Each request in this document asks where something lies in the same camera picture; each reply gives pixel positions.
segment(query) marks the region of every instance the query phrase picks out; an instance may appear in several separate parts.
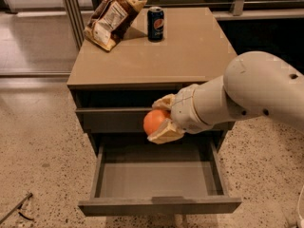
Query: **can lid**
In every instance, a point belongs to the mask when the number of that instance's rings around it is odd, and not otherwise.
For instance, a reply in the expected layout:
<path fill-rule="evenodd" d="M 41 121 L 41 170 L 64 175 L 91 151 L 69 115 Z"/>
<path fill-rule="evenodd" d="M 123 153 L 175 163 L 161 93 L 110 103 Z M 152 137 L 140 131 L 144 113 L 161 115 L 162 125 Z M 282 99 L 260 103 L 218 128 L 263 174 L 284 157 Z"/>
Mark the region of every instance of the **can lid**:
<path fill-rule="evenodd" d="M 153 11 L 153 12 L 160 12 L 160 11 L 162 11 L 162 8 L 158 7 L 158 6 L 153 6 L 149 10 Z"/>

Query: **black can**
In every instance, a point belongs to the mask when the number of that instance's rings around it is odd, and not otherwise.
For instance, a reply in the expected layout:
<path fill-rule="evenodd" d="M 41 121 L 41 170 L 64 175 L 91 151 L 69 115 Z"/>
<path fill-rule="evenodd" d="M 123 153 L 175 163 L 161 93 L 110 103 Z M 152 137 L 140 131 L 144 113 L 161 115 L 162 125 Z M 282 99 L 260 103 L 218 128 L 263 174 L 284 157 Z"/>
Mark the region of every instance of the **black can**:
<path fill-rule="evenodd" d="M 148 39 L 159 42 L 163 38 L 164 14 L 161 7 L 151 7 L 148 11 Z"/>

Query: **orange ball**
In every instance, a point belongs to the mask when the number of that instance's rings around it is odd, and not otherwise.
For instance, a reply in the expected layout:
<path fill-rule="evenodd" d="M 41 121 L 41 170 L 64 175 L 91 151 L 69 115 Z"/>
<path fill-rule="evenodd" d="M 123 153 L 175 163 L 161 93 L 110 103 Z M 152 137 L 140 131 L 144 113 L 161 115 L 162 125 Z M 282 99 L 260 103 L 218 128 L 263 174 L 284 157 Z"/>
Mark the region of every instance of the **orange ball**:
<path fill-rule="evenodd" d="M 155 109 L 145 115 L 143 119 L 143 129 L 147 135 L 158 130 L 162 122 L 170 118 L 170 113 L 166 110 Z"/>

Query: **brown snack bag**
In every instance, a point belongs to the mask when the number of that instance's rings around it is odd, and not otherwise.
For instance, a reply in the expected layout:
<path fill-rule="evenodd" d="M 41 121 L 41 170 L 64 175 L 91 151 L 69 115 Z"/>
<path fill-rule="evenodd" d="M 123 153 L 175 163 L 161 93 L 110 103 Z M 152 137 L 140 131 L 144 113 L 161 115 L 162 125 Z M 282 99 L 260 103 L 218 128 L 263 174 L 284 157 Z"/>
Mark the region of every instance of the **brown snack bag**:
<path fill-rule="evenodd" d="M 147 0 L 103 0 L 85 27 L 85 38 L 106 51 L 113 49 Z"/>

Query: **floor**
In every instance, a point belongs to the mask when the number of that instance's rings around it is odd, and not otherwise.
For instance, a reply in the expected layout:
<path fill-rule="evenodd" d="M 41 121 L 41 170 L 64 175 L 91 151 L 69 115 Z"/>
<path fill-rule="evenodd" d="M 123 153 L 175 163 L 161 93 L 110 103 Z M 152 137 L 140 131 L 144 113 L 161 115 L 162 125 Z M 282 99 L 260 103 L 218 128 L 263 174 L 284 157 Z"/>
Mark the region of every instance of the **floor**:
<path fill-rule="evenodd" d="M 77 49 L 65 16 L 0 13 L 0 70 L 71 70 Z M 28 192 L 27 220 L 0 227 L 293 227 L 304 184 L 304 136 L 267 118 L 237 122 L 219 162 L 233 214 L 86 218 L 95 155 L 75 116 L 67 79 L 0 79 L 0 217 Z M 304 215 L 304 199 L 300 205 Z"/>

